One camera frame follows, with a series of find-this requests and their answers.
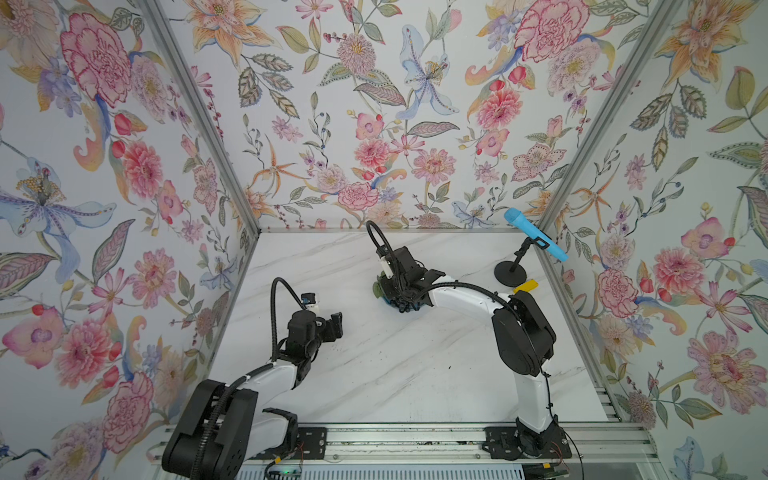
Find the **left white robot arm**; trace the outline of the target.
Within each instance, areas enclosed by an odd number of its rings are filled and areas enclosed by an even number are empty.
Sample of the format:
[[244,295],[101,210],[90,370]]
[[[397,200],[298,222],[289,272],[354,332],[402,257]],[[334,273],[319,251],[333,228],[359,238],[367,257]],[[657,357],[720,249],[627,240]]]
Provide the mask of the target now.
[[185,479],[234,479],[243,463],[298,449],[298,417],[271,407],[307,377],[319,349],[343,336],[343,314],[293,313],[274,360],[235,381],[207,379],[195,388],[165,446],[161,467]]

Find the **dark purple toy grape bunch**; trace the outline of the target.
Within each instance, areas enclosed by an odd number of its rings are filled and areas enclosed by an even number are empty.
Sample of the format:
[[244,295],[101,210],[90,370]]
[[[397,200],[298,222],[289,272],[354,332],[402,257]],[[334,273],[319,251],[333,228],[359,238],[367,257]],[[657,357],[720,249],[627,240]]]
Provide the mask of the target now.
[[395,308],[399,313],[418,311],[421,308],[420,301],[410,292],[384,292],[383,298],[389,306]]

